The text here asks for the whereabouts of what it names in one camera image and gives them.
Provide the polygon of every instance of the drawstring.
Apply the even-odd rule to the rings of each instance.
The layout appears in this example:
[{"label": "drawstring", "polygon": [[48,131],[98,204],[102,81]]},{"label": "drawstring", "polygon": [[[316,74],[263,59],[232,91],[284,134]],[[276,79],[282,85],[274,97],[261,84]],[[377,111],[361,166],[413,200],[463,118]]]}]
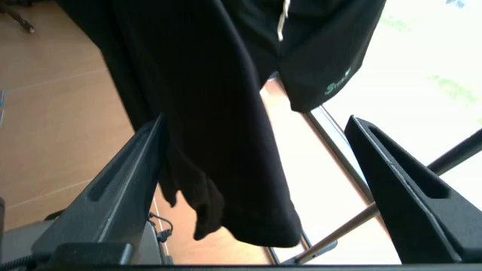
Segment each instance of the drawstring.
[{"label": "drawstring", "polygon": [[285,25],[285,20],[288,19],[288,9],[289,9],[290,0],[285,0],[283,2],[283,12],[279,15],[279,22],[278,22],[278,40],[283,40],[283,26]]}]

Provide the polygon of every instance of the black cloth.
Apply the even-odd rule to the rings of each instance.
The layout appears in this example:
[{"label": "black cloth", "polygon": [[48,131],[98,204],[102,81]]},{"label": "black cloth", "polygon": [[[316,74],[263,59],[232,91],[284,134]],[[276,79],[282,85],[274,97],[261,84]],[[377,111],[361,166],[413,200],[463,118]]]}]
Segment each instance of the black cloth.
[{"label": "black cloth", "polygon": [[135,128],[162,112],[160,184],[196,210],[195,239],[298,244],[300,220],[249,53],[219,0],[58,0],[99,47]]},{"label": "black cloth", "polygon": [[278,71],[291,109],[307,112],[336,95],[359,70],[386,0],[223,0],[258,69]]}]

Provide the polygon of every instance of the floor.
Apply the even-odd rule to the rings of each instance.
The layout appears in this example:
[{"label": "floor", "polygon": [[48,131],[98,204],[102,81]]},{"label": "floor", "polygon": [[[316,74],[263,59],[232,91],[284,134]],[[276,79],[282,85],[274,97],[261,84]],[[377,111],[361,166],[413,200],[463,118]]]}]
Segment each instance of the floor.
[{"label": "floor", "polygon": [[[18,8],[36,27],[25,33],[0,14],[0,196],[5,229],[65,208],[133,135],[98,49],[54,2]],[[268,82],[261,95],[275,132],[291,198],[311,242],[360,212],[366,202],[313,132],[289,108],[282,87]],[[181,194],[170,208],[154,195],[153,212],[175,225],[165,244],[177,264],[266,264],[265,248],[236,241],[222,228],[196,242],[194,211]],[[276,249],[286,260],[303,249]],[[339,240],[310,263],[399,263],[378,220]]]}]

